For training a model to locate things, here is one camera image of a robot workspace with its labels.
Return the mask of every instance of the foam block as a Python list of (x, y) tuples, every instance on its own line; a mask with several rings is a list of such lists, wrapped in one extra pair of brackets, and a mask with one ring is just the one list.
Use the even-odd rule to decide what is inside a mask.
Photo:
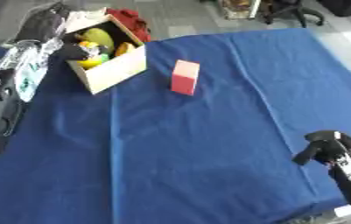
[(179, 59), (172, 72), (171, 90), (184, 95), (193, 95), (199, 71), (200, 64)]

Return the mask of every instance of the open box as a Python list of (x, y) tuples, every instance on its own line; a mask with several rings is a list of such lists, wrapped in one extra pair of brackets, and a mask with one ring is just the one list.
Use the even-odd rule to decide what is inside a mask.
[(69, 60), (67, 62), (93, 95), (129, 79), (146, 69), (144, 43), (111, 15), (103, 17), (102, 20), (96, 20), (95, 24), (89, 27), (81, 27), (77, 31), (67, 33), (63, 40), (65, 43), (78, 43), (79, 40), (74, 37), (74, 34), (82, 34), (90, 28), (100, 28), (106, 31), (114, 40), (115, 49), (123, 42), (129, 42), (136, 47), (134, 51), (127, 52), (118, 57), (114, 57), (114, 51), (113, 55), (110, 55), (111, 59), (109, 61), (88, 70), (82, 68), (76, 61)]

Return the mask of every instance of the floor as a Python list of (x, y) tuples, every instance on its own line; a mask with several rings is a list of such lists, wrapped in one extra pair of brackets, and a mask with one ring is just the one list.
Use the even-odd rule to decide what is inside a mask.
[[(53, 1), (0, 0), (0, 44), (16, 33), (21, 19), (29, 9), (50, 2)], [(198, 0), (66, 0), (65, 2), (75, 8), (86, 10), (96, 10), (104, 6), (138, 10), (148, 21), (154, 39), (201, 33), (299, 27), (297, 21), (290, 19), (278, 19), (271, 25), (261, 23), (259, 20), (228, 21), (221, 17), (217, 3), (210, 1), (200, 3)], [(325, 14), (327, 23), (324, 26), (310, 23), (309, 29), (351, 70), (351, 17), (335, 17), (315, 0), (305, 0), (305, 5)]]

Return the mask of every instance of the toy fruit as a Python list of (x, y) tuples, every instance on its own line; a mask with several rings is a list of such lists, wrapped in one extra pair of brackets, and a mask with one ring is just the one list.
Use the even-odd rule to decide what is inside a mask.
[(109, 55), (106, 53), (102, 53), (100, 55), (96, 55), (86, 60), (77, 60), (77, 62), (81, 67), (85, 69), (89, 69), (92, 67), (97, 67), (108, 60), (109, 60)]
[(114, 40), (102, 29), (91, 28), (85, 31), (82, 35), (76, 34), (75, 37), (79, 40), (95, 42), (101, 46), (106, 46), (109, 49), (109, 53), (112, 53), (114, 51)]
[(99, 45), (95, 42), (81, 41), (79, 46), (89, 55), (89, 58), (86, 60), (77, 60), (77, 63), (85, 69), (96, 67), (109, 60), (107, 47), (104, 45)]
[(124, 53), (129, 53), (136, 49), (131, 43), (123, 42), (118, 49), (116, 49), (116, 57), (121, 56)]

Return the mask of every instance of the blue tablecloth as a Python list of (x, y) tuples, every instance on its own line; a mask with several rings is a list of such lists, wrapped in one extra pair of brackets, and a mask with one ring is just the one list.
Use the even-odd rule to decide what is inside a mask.
[[(304, 29), (151, 42), (149, 69), (91, 96), (46, 76), (0, 156), (0, 223), (272, 223), (344, 204), (303, 135), (351, 135), (351, 73)], [(169, 91), (201, 64), (195, 96)]]

